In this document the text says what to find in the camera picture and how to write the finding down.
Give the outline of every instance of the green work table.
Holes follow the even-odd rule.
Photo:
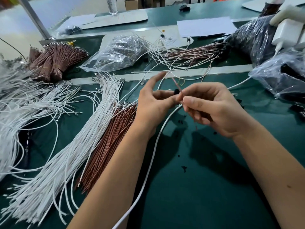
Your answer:
[[[250,18],[258,14],[241,8],[244,0],[223,1],[218,3],[198,3],[191,5],[189,13],[180,13],[178,6],[148,9],[149,19],[146,23],[134,23],[115,27],[107,27],[106,31],[137,29],[151,26],[163,26],[175,24],[177,20],[198,19],[205,17],[230,16],[231,18]],[[76,37],[76,45],[82,46],[94,54],[102,40],[102,29],[94,29],[97,35],[89,37]],[[208,44],[212,40],[202,41]],[[231,52],[226,61],[213,63],[215,66],[232,66],[249,64],[248,58],[244,58],[237,52]],[[149,69],[147,64],[140,61],[134,67],[116,72],[118,76],[128,74],[131,71],[143,71]],[[92,77],[94,73],[84,72],[79,68],[69,70],[66,78]],[[208,75],[204,82],[222,82],[227,87],[240,83],[248,77],[247,73],[228,73]],[[186,81],[182,88],[194,81]],[[127,94],[138,81],[125,82],[121,96]],[[128,99],[133,102],[139,96],[139,86]],[[95,90],[97,84],[83,85],[83,90]],[[162,89],[175,89],[171,79],[165,79]],[[264,125],[292,155],[305,165],[305,153],[303,152],[304,124],[289,111],[290,103],[285,103],[266,92],[255,80],[249,80],[245,84],[233,89],[242,99],[245,110]],[[83,112],[78,116],[64,115],[60,118],[59,137],[55,153],[70,143],[81,130],[86,121],[92,115],[92,103],[84,98],[83,103],[75,103],[76,111]],[[43,125],[51,118],[41,119],[35,125]],[[31,160],[29,169],[44,165],[55,141],[56,126],[54,123],[33,131],[33,146],[31,148]],[[153,152],[156,135],[149,141],[146,155],[139,175],[135,197],[143,184],[148,165]],[[25,177],[33,177],[37,173],[26,174]],[[1,183],[1,194],[9,194],[6,188],[11,187],[17,180],[6,176]],[[74,192],[74,200],[81,205],[85,195],[81,190]],[[0,207],[6,207],[8,201],[0,197]],[[62,201],[62,211],[68,215],[64,217],[67,223],[72,215]],[[26,229],[28,224],[9,219],[1,228]],[[66,228],[59,219],[55,207],[51,208],[48,216],[41,224],[42,229]],[[280,228],[268,202],[260,187],[250,173],[243,157],[234,143],[203,125],[195,125],[194,121],[180,109],[173,114],[160,136],[154,162],[148,177],[144,192],[129,216],[129,229],[275,229]]]

